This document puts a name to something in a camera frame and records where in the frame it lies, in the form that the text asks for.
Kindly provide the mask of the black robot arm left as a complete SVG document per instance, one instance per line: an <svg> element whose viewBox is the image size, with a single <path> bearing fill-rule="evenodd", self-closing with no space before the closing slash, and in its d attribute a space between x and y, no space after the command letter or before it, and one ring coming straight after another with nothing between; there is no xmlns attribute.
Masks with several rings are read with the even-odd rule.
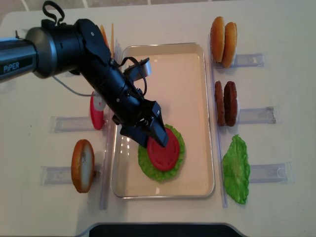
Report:
<svg viewBox="0 0 316 237"><path fill-rule="evenodd" d="M149 138L166 146L168 136L156 101L145 98L146 90L134 82L150 73L148 59L131 58L132 66L120 70L100 29L88 19L74 25L56 25L43 20L31 28L25 38L0 41L0 80L32 72L46 79L63 72L83 75L114 112L113 121L121 134L145 147Z"/></svg>

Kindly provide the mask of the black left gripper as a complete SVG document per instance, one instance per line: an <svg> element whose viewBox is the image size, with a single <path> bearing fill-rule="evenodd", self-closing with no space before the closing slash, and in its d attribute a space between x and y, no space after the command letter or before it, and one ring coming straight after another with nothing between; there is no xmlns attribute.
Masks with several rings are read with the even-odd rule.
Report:
<svg viewBox="0 0 316 237"><path fill-rule="evenodd" d="M136 59L130 61L141 71ZM147 148L149 136L160 146L166 147L168 135L160 106L156 101L145 99L146 77L137 81L129 80L119 67L120 64L114 60L109 63L95 60L95 90L114 112L113 121L122 125L120 134L144 148Z"/></svg>

